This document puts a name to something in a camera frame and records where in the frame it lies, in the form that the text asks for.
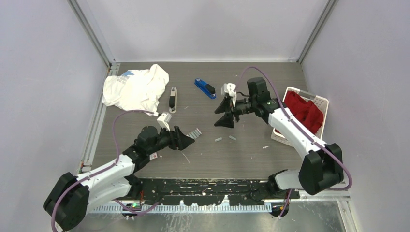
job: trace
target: blue stapler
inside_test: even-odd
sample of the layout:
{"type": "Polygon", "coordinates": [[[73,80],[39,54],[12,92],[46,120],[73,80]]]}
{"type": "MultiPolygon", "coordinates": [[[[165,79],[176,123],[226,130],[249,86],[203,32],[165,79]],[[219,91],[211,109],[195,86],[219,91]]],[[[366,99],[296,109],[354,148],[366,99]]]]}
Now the blue stapler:
{"type": "Polygon", "coordinates": [[[213,88],[210,84],[207,84],[205,81],[196,78],[195,85],[202,90],[210,99],[215,99],[217,95],[215,94],[215,88],[213,88]]]}

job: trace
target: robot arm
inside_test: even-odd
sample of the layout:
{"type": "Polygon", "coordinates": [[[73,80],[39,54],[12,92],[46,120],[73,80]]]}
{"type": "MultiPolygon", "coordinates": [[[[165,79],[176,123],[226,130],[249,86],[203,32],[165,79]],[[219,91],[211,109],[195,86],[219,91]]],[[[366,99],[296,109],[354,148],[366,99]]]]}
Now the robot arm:
{"type": "Polygon", "coordinates": [[[66,173],[60,177],[43,205],[44,210],[49,215],[52,215],[58,198],[69,186],[115,163],[111,169],[94,177],[89,177],[88,180],[74,187],[63,198],[57,208],[56,222],[64,231],[77,226],[88,212],[108,201],[119,197],[136,199],[140,195],[143,185],[133,174],[149,163],[150,154],[166,147],[172,150],[183,150],[195,142],[194,139],[184,135],[178,126],[175,126],[174,131],[172,131],[169,129],[167,121],[157,121],[163,127],[160,133],[153,126],[144,127],[137,139],[134,140],[134,144],[122,152],[118,160],[115,159],[97,169],[77,176],[66,173]]]}
{"type": "Polygon", "coordinates": [[[238,100],[234,91],[234,84],[224,84],[222,94],[225,95],[222,103],[215,110],[216,114],[224,113],[214,125],[234,128],[234,118],[239,121],[243,114],[255,113],[266,124],[274,127],[285,136],[294,146],[303,160],[300,170],[284,170],[269,177],[272,191],[285,189],[304,189],[310,195],[315,195],[337,183],[343,181],[343,169],[321,150],[319,145],[325,147],[340,161],[342,152],[337,144],[328,145],[325,141],[315,137],[285,106],[285,111],[293,117],[293,120],[302,128],[305,134],[314,139],[312,143],[307,137],[287,118],[281,109],[278,99],[272,99],[267,90],[266,82],[261,77],[255,77],[247,81],[249,96],[238,100]]]}

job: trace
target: white wall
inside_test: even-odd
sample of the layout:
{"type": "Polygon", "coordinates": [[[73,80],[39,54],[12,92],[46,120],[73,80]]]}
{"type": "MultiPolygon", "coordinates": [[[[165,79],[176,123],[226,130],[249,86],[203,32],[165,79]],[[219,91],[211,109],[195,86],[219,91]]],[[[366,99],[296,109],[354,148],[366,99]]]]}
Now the white wall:
{"type": "Polygon", "coordinates": [[[327,0],[87,0],[116,61],[296,61],[327,0]]]}
{"type": "Polygon", "coordinates": [[[0,231],[49,231],[50,190],[80,162],[106,67],[67,1],[0,3],[0,231]]]}
{"type": "Polygon", "coordinates": [[[363,231],[409,231],[410,2],[339,1],[303,69],[329,99],[324,131],[343,149],[363,231]]]}

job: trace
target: red and white sticker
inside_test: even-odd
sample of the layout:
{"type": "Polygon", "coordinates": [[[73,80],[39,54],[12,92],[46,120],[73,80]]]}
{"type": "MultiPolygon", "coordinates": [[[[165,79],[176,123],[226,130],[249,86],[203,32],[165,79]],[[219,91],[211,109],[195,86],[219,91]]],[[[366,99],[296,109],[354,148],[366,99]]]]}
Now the red and white sticker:
{"type": "Polygon", "coordinates": [[[158,158],[158,155],[157,155],[156,152],[153,153],[153,154],[151,154],[151,155],[149,155],[149,160],[153,160],[153,159],[156,159],[156,158],[158,158]]]}

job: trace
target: basket handle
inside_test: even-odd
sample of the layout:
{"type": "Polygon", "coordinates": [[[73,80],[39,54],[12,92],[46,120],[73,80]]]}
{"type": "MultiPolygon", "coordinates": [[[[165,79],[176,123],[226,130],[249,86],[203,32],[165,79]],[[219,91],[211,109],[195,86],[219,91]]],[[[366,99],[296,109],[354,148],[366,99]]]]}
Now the basket handle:
{"type": "Polygon", "coordinates": [[[306,92],[306,91],[303,91],[303,90],[301,90],[301,91],[299,92],[299,95],[300,95],[301,97],[309,98],[309,99],[311,99],[311,100],[315,99],[315,97],[316,97],[316,95],[311,94],[311,93],[306,92]]]}

